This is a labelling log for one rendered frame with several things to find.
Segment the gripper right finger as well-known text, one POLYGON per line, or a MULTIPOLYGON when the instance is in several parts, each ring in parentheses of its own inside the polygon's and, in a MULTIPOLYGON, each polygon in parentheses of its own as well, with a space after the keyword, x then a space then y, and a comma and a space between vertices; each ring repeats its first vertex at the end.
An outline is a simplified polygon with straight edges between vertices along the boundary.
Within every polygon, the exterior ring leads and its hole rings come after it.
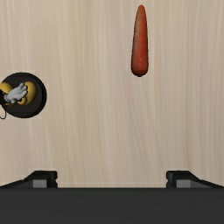
POLYGON ((199 179, 190 171, 167 171, 167 188, 222 188, 212 182, 199 179))

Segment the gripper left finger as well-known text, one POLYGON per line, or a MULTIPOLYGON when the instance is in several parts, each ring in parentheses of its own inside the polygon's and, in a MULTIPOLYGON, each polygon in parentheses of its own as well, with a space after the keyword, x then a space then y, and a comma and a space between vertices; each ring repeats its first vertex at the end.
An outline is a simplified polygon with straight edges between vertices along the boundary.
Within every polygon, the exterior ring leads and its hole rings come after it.
POLYGON ((56 171, 34 171, 24 179, 1 185, 1 188, 57 188, 56 171))

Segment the orange carrot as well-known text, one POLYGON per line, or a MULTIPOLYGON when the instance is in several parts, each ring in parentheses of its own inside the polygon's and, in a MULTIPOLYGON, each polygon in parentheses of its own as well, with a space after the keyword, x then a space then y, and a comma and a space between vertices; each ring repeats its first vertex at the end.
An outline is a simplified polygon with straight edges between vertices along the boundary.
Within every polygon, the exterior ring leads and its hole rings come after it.
POLYGON ((147 17, 143 5, 139 5, 136 12, 134 35, 131 54, 131 72, 141 77, 149 69, 148 29, 147 17))

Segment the small toy figure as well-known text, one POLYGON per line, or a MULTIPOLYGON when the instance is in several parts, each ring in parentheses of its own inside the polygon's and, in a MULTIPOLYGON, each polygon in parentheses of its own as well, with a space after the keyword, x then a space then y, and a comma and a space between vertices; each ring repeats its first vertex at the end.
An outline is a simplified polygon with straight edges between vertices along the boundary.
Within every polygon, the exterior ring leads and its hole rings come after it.
POLYGON ((13 73, 0 82, 0 107, 5 114, 31 118, 46 105, 47 92, 42 80, 31 73, 13 73))

